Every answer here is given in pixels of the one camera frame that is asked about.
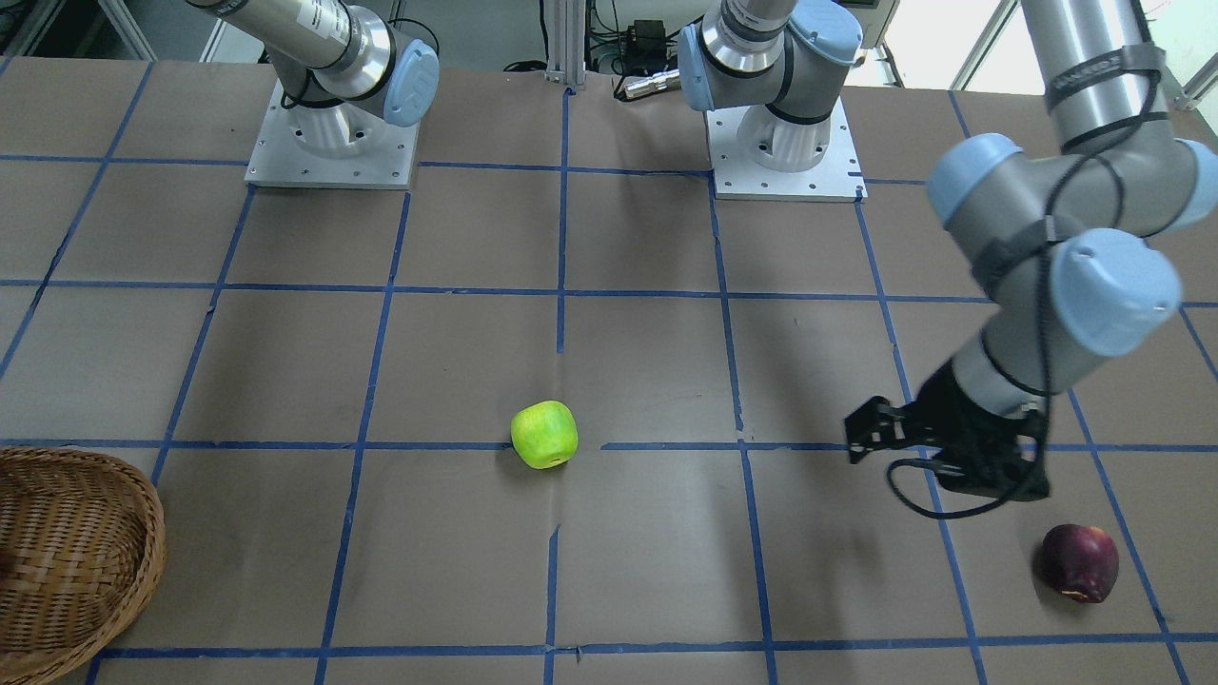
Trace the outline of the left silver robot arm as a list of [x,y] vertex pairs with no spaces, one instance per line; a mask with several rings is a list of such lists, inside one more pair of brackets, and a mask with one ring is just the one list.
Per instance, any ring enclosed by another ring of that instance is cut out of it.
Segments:
[[[1164,52],[1138,1],[1027,1],[1023,12],[1060,151],[1030,158],[998,133],[950,147],[928,176],[935,217],[996,303],[914,402],[883,396],[844,421],[849,460],[895,460],[945,490],[1047,499],[1051,405],[1107,360],[1135,350],[1181,303],[1179,275],[1149,239],[1216,208],[1216,154],[1180,139],[1160,91]],[[678,30],[689,108],[747,108],[739,138],[756,165],[817,165],[832,108],[861,45],[834,1],[717,1]]]

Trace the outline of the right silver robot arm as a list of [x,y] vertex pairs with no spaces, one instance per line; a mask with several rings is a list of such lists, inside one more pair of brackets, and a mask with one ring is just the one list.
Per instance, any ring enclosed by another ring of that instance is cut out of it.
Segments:
[[423,115],[438,94],[438,52],[378,12],[343,1],[197,1],[195,9],[262,41],[278,96],[248,173],[318,183],[404,180]]

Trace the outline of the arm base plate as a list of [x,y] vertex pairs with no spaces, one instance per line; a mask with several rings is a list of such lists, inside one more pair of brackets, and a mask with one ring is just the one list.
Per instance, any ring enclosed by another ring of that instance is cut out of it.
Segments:
[[409,189],[421,126],[390,126],[351,104],[285,104],[283,84],[276,83],[245,182],[274,189]]
[[843,100],[812,126],[778,119],[766,106],[704,113],[717,197],[853,204],[868,196]]

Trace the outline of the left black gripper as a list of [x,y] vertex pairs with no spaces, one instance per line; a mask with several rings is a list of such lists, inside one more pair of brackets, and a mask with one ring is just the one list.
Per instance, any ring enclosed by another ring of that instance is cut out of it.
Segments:
[[952,361],[944,362],[909,406],[872,396],[843,422],[851,466],[878,451],[920,444],[921,468],[939,474],[949,491],[1030,502],[1047,499],[1051,484],[1043,449],[1050,421],[1040,408],[1009,418],[984,410],[961,388]]

